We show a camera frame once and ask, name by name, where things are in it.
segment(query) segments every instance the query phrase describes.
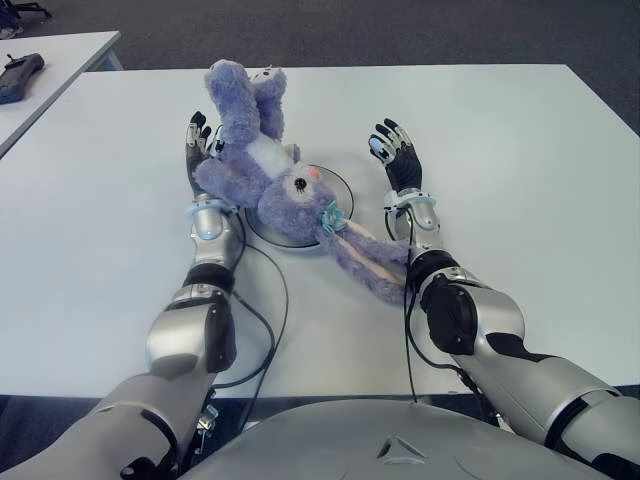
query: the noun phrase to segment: robotic hand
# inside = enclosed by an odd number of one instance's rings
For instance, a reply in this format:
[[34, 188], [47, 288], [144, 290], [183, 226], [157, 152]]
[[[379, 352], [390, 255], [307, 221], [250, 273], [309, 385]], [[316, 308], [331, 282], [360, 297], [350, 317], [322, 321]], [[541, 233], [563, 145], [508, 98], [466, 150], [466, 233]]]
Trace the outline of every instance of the robotic hand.
[[480, 387], [513, 430], [615, 478], [640, 476], [640, 402], [564, 358], [528, 352], [524, 319], [442, 248], [411, 141], [391, 120], [369, 139], [389, 176], [395, 236], [412, 245], [408, 278], [433, 343]]

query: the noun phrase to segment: purple plush toy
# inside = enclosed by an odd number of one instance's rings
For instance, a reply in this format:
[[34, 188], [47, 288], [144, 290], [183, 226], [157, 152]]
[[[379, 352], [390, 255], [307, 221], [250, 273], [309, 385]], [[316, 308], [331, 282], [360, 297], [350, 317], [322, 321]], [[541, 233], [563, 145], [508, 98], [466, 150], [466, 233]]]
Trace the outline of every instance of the purple plush toy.
[[198, 184], [228, 202], [257, 208], [260, 220], [283, 235], [319, 242], [378, 297], [402, 303], [404, 275], [383, 264], [403, 266], [407, 243], [379, 242], [346, 220], [319, 170], [299, 163], [297, 147], [282, 145], [284, 72], [267, 68], [249, 79], [242, 65], [220, 60], [205, 84], [223, 123], [224, 148], [198, 167]]

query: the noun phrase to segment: bunny arm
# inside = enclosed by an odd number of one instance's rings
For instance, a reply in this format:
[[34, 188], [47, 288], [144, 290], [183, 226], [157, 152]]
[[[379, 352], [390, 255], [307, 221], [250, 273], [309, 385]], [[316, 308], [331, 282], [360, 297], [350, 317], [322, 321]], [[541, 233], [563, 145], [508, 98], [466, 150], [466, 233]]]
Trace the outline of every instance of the bunny arm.
[[380, 242], [364, 227], [347, 221], [347, 228], [339, 235], [353, 245], [361, 254], [377, 263], [405, 265], [409, 253], [409, 243], [405, 241]]
[[397, 305], [403, 303], [404, 279], [365, 257], [336, 234], [320, 233], [318, 237], [336, 257], [338, 264], [366, 285], [378, 298]]
[[266, 136], [281, 141], [284, 133], [282, 95], [287, 88], [287, 77], [282, 70], [265, 70], [252, 82], [256, 106], [260, 114], [260, 130]]
[[260, 114], [244, 67], [219, 60], [204, 78], [224, 125], [225, 143], [242, 148], [253, 142], [260, 133]]
[[194, 177], [206, 192], [246, 208], [258, 206], [270, 182], [262, 171], [245, 172], [215, 158], [202, 162]]

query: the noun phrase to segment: white desk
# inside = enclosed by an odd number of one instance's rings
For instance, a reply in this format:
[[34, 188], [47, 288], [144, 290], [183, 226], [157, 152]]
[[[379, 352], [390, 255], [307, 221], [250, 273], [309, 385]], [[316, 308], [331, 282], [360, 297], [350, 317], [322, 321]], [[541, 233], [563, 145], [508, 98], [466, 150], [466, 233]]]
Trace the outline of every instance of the white desk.
[[[84, 74], [0, 162], [0, 393], [102, 396], [145, 370], [147, 330], [192, 255], [183, 141], [194, 110], [215, 122], [203, 73]], [[640, 381], [640, 143], [567, 67], [287, 74], [285, 140], [350, 183], [356, 221], [384, 237], [386, 178], [366, 141], [389, 116], [416, 142], [446, 244], [519, 303], [529, 349], [611, 384]], [[263, 395], [407, 394], [400, 309], [320, 252], [250, 241], [291, 290]], [[278, 277], [252, 251], [237, 287], [279, 328]], [[238, 305], [234, 315], [238, 359], [220, 381], [266, 350], [257, 322]], [[423, 322], [416, 332], [447, 358]], [[419, 392], [465, 391], [447, 372], [414, 368]]]
[[19, 58], [39, 53], [44, 59], [43, 70], [29, 80], [25, 98], [0, 105], [0, 158], [82, 72], [102, 66], [122, 70], [111, 51], [118, 38], [120, 32], [97, 32], [0, 42], [1, 65], [9, 61], [7, 54]]

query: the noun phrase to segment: remote control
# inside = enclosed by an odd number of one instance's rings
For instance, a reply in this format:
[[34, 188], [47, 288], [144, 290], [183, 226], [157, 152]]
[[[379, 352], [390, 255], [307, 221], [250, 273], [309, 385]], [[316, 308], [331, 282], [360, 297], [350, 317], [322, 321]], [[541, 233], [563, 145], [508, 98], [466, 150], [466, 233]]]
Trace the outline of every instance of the remote control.
[[44, 66], [44, 60], [37, 53], [21, 58], [8, 57], [11, 61], [4, 66], [5, 70], [0, 75], [0, 104], [22, 100], [29, 78]]

